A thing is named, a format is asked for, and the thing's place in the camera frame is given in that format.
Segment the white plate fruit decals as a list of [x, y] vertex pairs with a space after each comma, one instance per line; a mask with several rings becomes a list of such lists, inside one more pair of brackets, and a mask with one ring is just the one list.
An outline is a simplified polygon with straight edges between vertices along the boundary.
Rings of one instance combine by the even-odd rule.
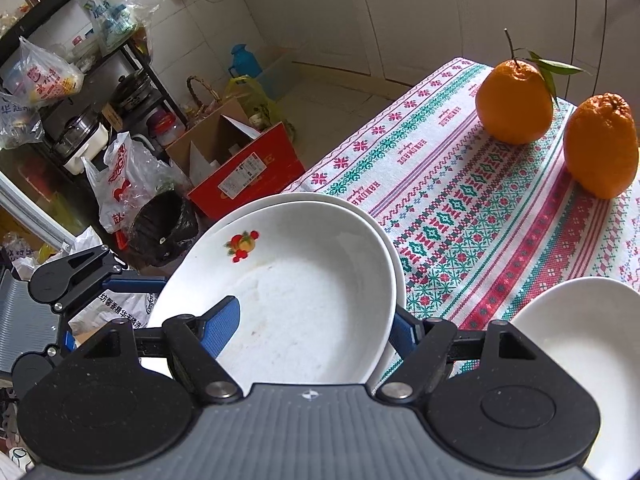
[[396, 307], [382, 236], [346, 207], [296, 200], [208, 229], [158, 296], [149, 319], [200, 316], [224, 297], [239, 326], [217, 356], [244, 391], [272, 384], [364, 384]]

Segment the white plate stained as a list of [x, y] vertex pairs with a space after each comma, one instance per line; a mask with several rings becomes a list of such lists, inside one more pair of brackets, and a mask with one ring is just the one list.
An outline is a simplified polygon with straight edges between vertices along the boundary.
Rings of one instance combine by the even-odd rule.
[[596, 400], [601, 428], [586, 469], [639, 473], [639, 293], [610, 278], [576, 278], [535, 298], [512, 324]]

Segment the white kitchen base cabinets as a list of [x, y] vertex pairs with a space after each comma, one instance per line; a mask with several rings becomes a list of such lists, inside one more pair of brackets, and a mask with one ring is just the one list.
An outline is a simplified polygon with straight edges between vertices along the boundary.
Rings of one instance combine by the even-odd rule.
[[415, 84], [462, 56], [511, 48], [579, 67], [559, 95], [639, 101], [639, 0], [244, 0], [259, 32], [299, 62]]

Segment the black garbage bag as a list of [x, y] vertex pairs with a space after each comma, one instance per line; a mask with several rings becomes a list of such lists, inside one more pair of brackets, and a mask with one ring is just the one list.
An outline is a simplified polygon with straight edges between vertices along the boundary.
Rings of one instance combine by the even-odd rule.
[[192, 204], [174, 190], [149, 200], [137, 213], [128, 244], [149, 266], [164, 266], [189, 250], [200, 225]]

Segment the patterned embroidered tablecloth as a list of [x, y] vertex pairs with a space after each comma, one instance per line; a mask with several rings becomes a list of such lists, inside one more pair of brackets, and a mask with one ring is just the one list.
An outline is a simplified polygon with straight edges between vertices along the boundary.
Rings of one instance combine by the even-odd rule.
[[454, 58], [294, 181], [382, 226], [405, 279], [402, 306], [477, 330], [582, 276], [639, 283], [639, 190], [597, 200], [567, 173], [559, 102], [544, 136], [511, 146], [482, 128], [486, 65]]

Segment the plain white plate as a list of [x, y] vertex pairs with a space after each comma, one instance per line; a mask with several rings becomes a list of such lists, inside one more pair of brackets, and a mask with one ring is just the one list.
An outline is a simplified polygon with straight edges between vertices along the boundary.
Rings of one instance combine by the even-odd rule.
[[402, 272], [402, 266], [399, 260], [399, 256], [392, 242], [385, 234], [382, 226], [380, 226], [380, 224], [375, 220], [375, 218], [373, 218], [367, 211], [357, 207], [348, 200], [344, 200], [344, 198], [314, 192], [280, 193], [269, 195], [263, 198], [258, 198], [258, 200], [253, 200], [252, 202], [249, 202], [248, 204], [235, 209], [235, 211], [230, 212], [230, 214], [227, 214], [226, 216], [224, 216], [224, 218], [218, 220], [216, 223], [210, 226], [198, 239], [198, 244], [209, 240], [225, 226], [228, 226], [228, 224], [232, 223], [233, 221], [244, 217], [246, 214], [251, 214], [252, 212], [261, 210], [262, 208], [289, 202], [329, 203], [335, 206], [349, 209], [354, 214], [359, 214], [360, 217], [366, 220], [370, 224], [370, 227], [378, 233], [378, 237], [382, 240], [388, 254], [390, 255], [390, 261], [392, 262], [394, 278], [396, 281], [396, 306], [402, 308], [406, 306], [404, 272]]

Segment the white red plastic bag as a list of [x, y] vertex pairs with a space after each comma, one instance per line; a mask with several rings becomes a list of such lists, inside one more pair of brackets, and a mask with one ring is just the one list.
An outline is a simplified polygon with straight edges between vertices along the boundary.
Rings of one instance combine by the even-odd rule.
[[171, 190], [177, 180], [171, 166], [157, 159], [128, 132], [108, 146], [99, 170], [81, 159], [99, 206], [99, 222], [110, 234], [129, 231], [140, 209], [158, 193]]

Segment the red open cardboard box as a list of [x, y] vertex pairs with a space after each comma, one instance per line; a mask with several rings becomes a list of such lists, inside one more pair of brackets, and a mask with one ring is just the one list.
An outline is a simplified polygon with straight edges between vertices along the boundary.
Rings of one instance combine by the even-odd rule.
[[166, 153], [193, 184], [188, 199], [212, 221], [283, 191], [304, 173], [285, 125], [257, 131], [235, 99], [183, 133]]

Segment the orange with leaves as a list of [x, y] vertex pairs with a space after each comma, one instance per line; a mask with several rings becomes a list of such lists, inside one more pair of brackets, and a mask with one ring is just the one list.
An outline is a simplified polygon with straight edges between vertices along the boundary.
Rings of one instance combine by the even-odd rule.
[[496, 65], [475, 96], [475, 110], [493, 139], [511, 145], [531, 144], [551, 127], [558, 92], [554, 75], [572, 76], [584, 70], [536, 52], [514, 47], [503, 29], [510, 58]]

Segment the bumpy orange without leaf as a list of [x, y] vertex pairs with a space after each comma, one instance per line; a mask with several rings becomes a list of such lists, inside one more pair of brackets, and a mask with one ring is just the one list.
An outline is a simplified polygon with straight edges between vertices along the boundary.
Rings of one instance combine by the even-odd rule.
[[615, 93], [586, 99], [564, 129], [567, 171], [587, 192], [612, 200], [631, 186], [639, 167], [639, 138], [626, 100]]

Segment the blue thermos jug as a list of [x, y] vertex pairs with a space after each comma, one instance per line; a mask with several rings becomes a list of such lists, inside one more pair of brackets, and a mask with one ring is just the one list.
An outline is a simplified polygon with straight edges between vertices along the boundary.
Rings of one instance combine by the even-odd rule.
[[232, 64], [229, 67], [229, 74], [232, 77], [249, 76], [257, 78], [262, 73], [262, 66], [259, 65], [255, 55], [247, 50], [246, 44], [236, 44], [231, 49]]

